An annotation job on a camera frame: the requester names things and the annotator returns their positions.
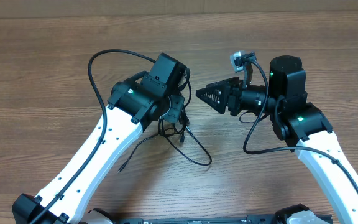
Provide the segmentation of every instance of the wooden table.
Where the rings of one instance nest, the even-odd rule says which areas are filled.
[[[11,206],[19,194],[35,195],[48,184],[96,125],[101,110],[86,66],[94,53],[110,48],[153,58],[165,52],[191,68],[194,90],[233,77],[229,55],[241,49],[254,50],[266,70],[276,56],[299,56],[308,100],[328,117],[358,172],[358,11],[0,20],[0,223],[14,223]],[[116,82],[151,66],[109,54],[95,61],[93,73],[107,100]],[[262,84],[258,73],[254,83]],[[213,157],[210,167],[188,162],[157,137],[117,174],[133,146],[122,155],[89,208],[144,218],[239,217],[303,203],[333,214],[295,155],[244,154],[250,125],[218,114],[194,92],[187,112]],[[155,132],[153,124],[141,139]],[[283,145],[265,120],[249,148]],[[180,148],[207,161],[191,138]]]

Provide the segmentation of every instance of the robotic arm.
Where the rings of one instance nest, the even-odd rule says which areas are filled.
[[[89,74],[93,59],[108,52],[136,55],[124,50],[100,52],[91,59]],[[178,121],[184,102],[180,91],[189,75],[184,64],[162,53],[150,72],[140,72],[115,84],[103,110],[105,114],[67,166],[35,198],[22,194],[15,201],[12,211],[16,223],[78,223],[110,168],[147,126],[158,119]],[[179,86],[183,77],[186,82]],[[97,89],[95,92],[100,101]],[[101,223],[106,222],[109,223],[105,217]]]
[[[295,152],[318,181],[339,221],[358,223],[358,175],[346,159],[327,118],[312,103],[306,102],[306,72],[300,58],[280,56],[273,59],[268,85],[255,53],[237,52],[231,56],[231,62],[235,72],[244,71],[243,80],[234,77],[209,84],[197,90],[196,96],[221,114],[226,107],[232,116],[237,116],[241,110],[255,113],[258,118],[247,135],[244,152]],[[252,64],[261,71],[266,86],[251,85]],[[271,115],[275,134],[288,147],[261,151],[246,149],[262,113]]]

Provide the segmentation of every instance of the wooden tabletop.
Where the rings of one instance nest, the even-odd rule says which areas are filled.
[[[239,217],[303,203],[318,214],[334,213],[294,154],[244,154],[250,125],[195,97],[206,84],[235,76],[229,55],[242,49],[255,51],[265,70],[279,55],[302,59],[308,100],[334,126],[358,173],[358,11],[0,20],[0,223],[14,223],[11,206],[19,194],[46,186],[96,125],[101,110],[86,67],[104,49],[152,58],[165,52],[191,68],[187,112],[213,163],[194,165],[156,137],[117,174],[133,146],[121,156],[89,208],[144,218]],[[106,101],[116,82],[151,66],[109,54],[96,59],[93,74]],[[262,84],[258,73],[253,83]],[[141,139],[156,128],[149,126]],[[172,141],[192,159],[207,161],[191,138]],[[266,119],[249,149],[277,146],[284,142]]]

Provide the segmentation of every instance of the wood grain surface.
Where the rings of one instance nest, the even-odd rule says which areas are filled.
[[[358,10],[358,0],[0,0],[0,19]]]
[[[101,110],[86,67],[94,53],[112,48],[171,55],[191,68],[194,90],[235,76],[229,55],[241,49],[256,51],[266,70],[276,56],[301,57],[309,100],[328,117],[358,172],[358,11],[0,20],[0,223],[14,223],[19,194],[47,185],[93,130]],[[107,100],[116,82],[151,66],[109,54],[95,61],[93,74]],[[262,84],[257,73],[253,83]],[[218,114],[194,92],[187,112],[213,157],[210,167],[188,162],[156,137],[117,174],[133,146],[121,156],[89,208],[144,218],[239,217],[303,203],[333,214],[295,155],[244,154],[250,126]],[[155,132],[152,124],[141,139]],[[265,120],[249,149],[283,145]],[[189,137],[180,148],[207,161]]]

